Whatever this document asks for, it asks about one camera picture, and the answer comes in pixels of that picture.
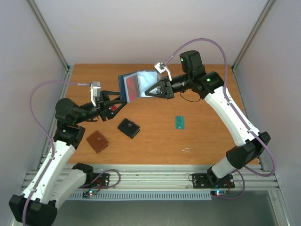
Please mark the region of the dark blue card holder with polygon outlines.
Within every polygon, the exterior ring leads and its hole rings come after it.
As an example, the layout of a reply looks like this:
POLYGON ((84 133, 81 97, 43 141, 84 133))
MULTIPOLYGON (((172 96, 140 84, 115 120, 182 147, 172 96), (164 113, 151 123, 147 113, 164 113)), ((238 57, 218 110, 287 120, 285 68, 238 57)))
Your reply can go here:
POLYGON ((146 95, 145 91, 161 78, 156 70, 142 70, 120 75, 118 77, 120 99, 130 103, 139 98, 150 98, 151 96, 146 95))

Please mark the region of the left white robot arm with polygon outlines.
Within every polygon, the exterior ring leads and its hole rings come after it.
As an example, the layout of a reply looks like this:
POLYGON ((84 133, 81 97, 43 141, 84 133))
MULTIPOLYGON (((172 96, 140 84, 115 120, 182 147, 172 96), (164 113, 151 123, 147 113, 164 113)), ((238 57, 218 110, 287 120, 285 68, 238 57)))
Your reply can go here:
POLYGON ((83 163, 74 165, 69 175, 57 182, 65 164, 82 141, 85 128, 79 124, 96 117, 110 120, 127 104, 118 92, 93 91, 91 96, 91 102, 81 106, 69 98, 62 98, 56 103, 57 129, 47 158, 23 193, 13 195, 9 200, 17 222, 25 226, 50 226, 62 204, 77 188, 94 184, 93 167, 83 163))

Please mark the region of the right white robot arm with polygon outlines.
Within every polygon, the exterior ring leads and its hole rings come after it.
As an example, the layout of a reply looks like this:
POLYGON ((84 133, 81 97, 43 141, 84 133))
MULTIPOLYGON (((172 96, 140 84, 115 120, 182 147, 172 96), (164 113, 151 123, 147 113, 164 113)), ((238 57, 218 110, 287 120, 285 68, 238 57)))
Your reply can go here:
POLYGON ((218 163, 207 170, 211 186, 219 186, 224 178, 259 157, 270 141, 268 132, 260 132, 242 113, 224 81, 217 72, 206 72, 201 55, 196 50, 180 54, 183 75, 164 77, 145 91, 145 95, 164 99, 174 98, 175 93, 191 89, 206 101, 229 130, 235 147, 226 152, 218 163))

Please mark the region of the green credit card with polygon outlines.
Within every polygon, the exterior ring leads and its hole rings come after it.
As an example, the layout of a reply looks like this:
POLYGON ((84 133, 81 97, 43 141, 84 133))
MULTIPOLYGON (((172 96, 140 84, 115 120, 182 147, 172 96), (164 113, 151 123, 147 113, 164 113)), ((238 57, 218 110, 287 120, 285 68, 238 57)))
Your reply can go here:
POLYGON ((184 116, 180 116, 180 115, 175 116, 175 128, 176 129, 185 129, 184 116))

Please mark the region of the red credit card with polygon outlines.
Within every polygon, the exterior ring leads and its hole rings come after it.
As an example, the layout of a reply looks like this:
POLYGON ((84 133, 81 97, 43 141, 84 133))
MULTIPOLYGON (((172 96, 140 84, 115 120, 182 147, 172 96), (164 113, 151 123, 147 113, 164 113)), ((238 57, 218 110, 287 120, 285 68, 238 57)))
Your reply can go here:
POLYGON ((116 110, 117 110, 117 107, 116 107, 115 105, 112 105, 112 106, 111 106, 111 111, 112 111, 112 112, 116 112, 116 110))
POLYGON ((140 94, 137 76, 126 78, 126 85, 129 102, 136 100, 140 94))

